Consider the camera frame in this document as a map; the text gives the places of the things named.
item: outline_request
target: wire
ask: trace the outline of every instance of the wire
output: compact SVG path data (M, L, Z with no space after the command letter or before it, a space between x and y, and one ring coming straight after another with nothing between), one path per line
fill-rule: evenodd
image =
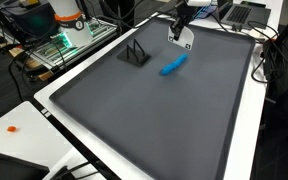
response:
M25 85L28 89L30 89L30 90L32 90L31 87L27 84L27 82L26 82L25 79L24 79L24 68L25 68L25 65L26 65L27 61L29 60L30 56L31 56L31 55L34 53L34 51L39 47L39 45L42 44L42 42L43 42L43 41L41 41L40 43L38 43L38 44L31 50L31 52L26 56L25 60L23 61L23 66L22 66L22 68L21 68L21 78L22 78L22 81L24 82L24 85Z
M94 8L94 4L91 2L91 0L87 0L87 2L88 3L90 3L90 5L91 5L91 8L92 8L92 11L93 11L93 17L96 17L96 13L95 13L95 8ZM97 21L97 23L98 24L100 24L100 25L104 25L104 24L102 24L97 18L94 18L96 21ZM116 26L112 26L112 25L110 25L110 24L105 24L106 26L110 26L110 27L116 27Z
M280 48L278 48L274 42L272 44L275 47L276 51L283 57L283 59L285 60L285 62L288 65L288 60L287 60L286 56L284 55L284 53L282 52L282 50Z
M12 65L13 65L13 63L15 62L16 58L19 57L19 56L21 56L21 55L24 54L25 52L26 52L26 51L23 51L23 52L19 53L17 56L15 56L15 57L12 59L11 63L8 65L8 72L9 72L9 74L11 75L11 77L12 77L12 79L13 79L13 81L14 81L14 84L15 84L16 90L17 90L17 94L18 94L18 97L19 97L19 99L20 99L21 102L24 102L24 100L23 100L23 97L22 97L22 94L21 94L20 87L19 87L19 85L18 85L18 83L17 83L17 81L16 81L16 79L15 79L15 77L14 77L14 74L13 74L13 72L12 72Z
M232 29L227 29L227 30L228 30L229 32L231 32L231 33L236 33L236 34L240 34L240 35L241 35L241 34L244 34L244 35L246 35L246 36L252 37L252 38L255 39L256 43L258 43L258 44L263 44L263 42L261 42L262 39L257 39L257 38L251 36L250 34L248 34L248 33L246 33L246 32L243 32L243 31L233 31Z
M99 173L99 172L96 171L96 172L90 173L90 174L88 174L88 175L78 177L78 178L76 178L76 179L77 179L77 180L78 180L78 179L84 179L84 178L86 178L86 177L92 176L92 175L97 174L97 173Z
M251 23L256 23L256 24L260 24L262 26L265 26L265 27L268 27L270 28L272 31L274 31L275 35L273 37L269 37L268 35L266 35L265 33L259 31L258 29L255 28L255 26L251 25ZM252 29L254 29L256 32L262 34L263 36L267 37L267 39L272 39L274 38L275 36L277 37L278 36L278 32L272 28L271 26L267 25L267 24L264 24L264 23L261 23L261 22L257 22L257 21L248 21L247 22L247 25L250 26Z
M156 18L156 17L159 16L159 15L166 14L166 13L168 13L168 12L170 12L170 11L173 11L174 9L178 8L178 7L181 6L183 3L184 3L184 1L180 1L180 2L177 3L173 8L171 8L171 9L169 9L169 10L163 12L163 13L156 13L154 16L148 16L148 17L145 18L145 19L151 20L151 19L153 19L153 18ZM145 26L145 25L149 22L149 21L146 21L146 22L144 22L144 23L141 24L141 25L130 26L129 24L127 24L127 22L124 22L124 21L121 20L120 18L119 18L119 19L110 18L110 17L103 16L103 15L98 15L98 16L96 16L96 18L103 18L103 19L107 19L107 20L110 20L110 21L120 20L120 22L121 22L123 25L125 25L126 27L131 28L131 29L138 29L138 28L140 28L140 27L142 27L142 26Z
M228 32L228 30L222 25L222 23L213 14L211 14L211 16L216 20L218 25L220 25L224 31Z
M90 163L90 162L85 162L85 163L83 163L83 164L80 164L80 165L78 165L78 166L75 166L75 167L73 167L72 169L69 169L69 170L67 170L66 172L58 175L57 177L52 178L51 180L59 180L59 179L61 179L62 177L64 177L65 175L67 175L67 174L69 174L69 173L72 173L72 172L74 172L74 171L76 171L76 170L78 170L78 169L80 169L80 168L82 168L82 167L84 167L84 166L89 165L89 164L91 164L91 163Z
M118 17L118 15L117 14L115 14L113 11L112 11L112 9L106 4L106 2L105 2L105 0L101 0L102 1L102 4L104 5L104 7L106 8L106 10L108 11L108 13L112 16L112 17L114 17L115 19L117 19L117 20L123 20L123 19L125 19L126 17L128 17L134 10L135 10L135 8L138 6L138 5L140 5L142 2L144 2L145 0L140 0L139 2L137 2L134 6L133 6L133 8L126 14L126 15L124 15L123 17Z
M268 55L268 52L270 51L270 47L269 47L269 44L264 44L263 45L263 50L264 50L264 57L262 58L262 60L260 61L260 63L253 69L252 73L251 73L251 78L256 81L256 82L259 82L259 83L263 83L263 84L267 84L267 83L270 83L270 82L273 82L275 80L277 80L278 78L276 79L273 79L273 80L270 80L270 81L261 81L261 80L258 80L255 78L255 73L258 71L258 69L261 67L261 65L264 63L265 61L265 57L267 57Z
M65 68L65 71L67 72L66 62L65 62L65 59L64 59L64 56L63 56L61 50L60 50L60 49L56 46L56 44L53 43L52 41L50 41L50 43L53 44L53 46L55 46L55 48L57 49L57 51L60 53L61 58L62 58L62 61L63 61L63 66L64 66L64 68Z
M7 45L7 40L5 38L5 31L4 31L4 28L2 26L2 22L0 20L0 27L1 27L1 31L2 31L2 36L3 36L3 39L4 39L4 43Z

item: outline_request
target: blue object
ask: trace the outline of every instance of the blue object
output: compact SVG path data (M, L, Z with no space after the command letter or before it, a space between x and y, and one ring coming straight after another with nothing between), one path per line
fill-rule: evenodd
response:
M185 60L187 59L187 54L184 53L182 54L180 57L178 57L175 61L173 61L172 63L166 65L160 72L160 74L162 76L166 76L169 73L171 73L174 69L176 69L177 67L179 67L180 65L183 64L183 62L185 62Z

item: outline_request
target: dark gray surface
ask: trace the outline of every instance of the dark gray surface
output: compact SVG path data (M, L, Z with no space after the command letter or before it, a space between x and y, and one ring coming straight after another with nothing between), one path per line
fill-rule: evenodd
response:
M51 99L155 179L220 179L254 40L193 27L188 51L167 41L169 25L145 26ZM152 56L142 68L116 58L134 36Z

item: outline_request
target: floor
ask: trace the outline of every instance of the floor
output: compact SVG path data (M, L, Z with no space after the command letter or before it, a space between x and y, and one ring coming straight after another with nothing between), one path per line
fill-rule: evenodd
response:
M95 7L95 14L102 14L98 1L92 1ZM161 2L145 1L136 9L136 17L147 17L155 12L162 5ZM280 29L283 29L288 22L288 0L284 0ZM20 104L15 86L8 74L7 68L11 59L0 54L0 117ZM44 84L33 85L33 90L27 88L18 70L13 67L13 72L20 84L20 89L25 100L33 100L33 94L41 89ZM277 144L259 144L254 157L252 180L288 180L288 143L281 141Z

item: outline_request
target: white table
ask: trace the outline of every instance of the white table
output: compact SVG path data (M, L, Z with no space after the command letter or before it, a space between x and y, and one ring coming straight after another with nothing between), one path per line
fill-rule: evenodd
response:
M264 3L267 5L267 8L272 9L268 24L277 29L283 0L251 1ZM209 28L219 28L219 25L211 17L204 20L196 20L192 22L192 24ZM52 84L36 93L34 97L120 178L140 180L152 178L138 169L135 165L126 160L108 145L106 145L92 132L77 123L74 119L68 116L65 112L63 112L49 100L49 96L52 93L54 93L57 89L59 89L73 77L78 75L89 65L94 63L105 53L110 51L110 49L115 47L134 31L135 30L129 31L105 48L101 49L99 52L79 64L77 67L54 81ZM256 147L256 139L261 119L262 106L265 97L265 86L263 84L254 82L250 77L251 70L259 62L259 60L259 55L254 53L251 66L248 69L248 75L245 81L240 108L236 120L234 135L225 171L224 179L226 180L244 180L249 179L250 177L253 156Z
M8 132L15 126L15 132ZM64 165L68 169L87 160L60 134L55 127L29 102L24 102L0 118L0 153L49 168L50 179ZM87 165L72 174L75 177L96 172ZM104 180L101 174L85 178Z

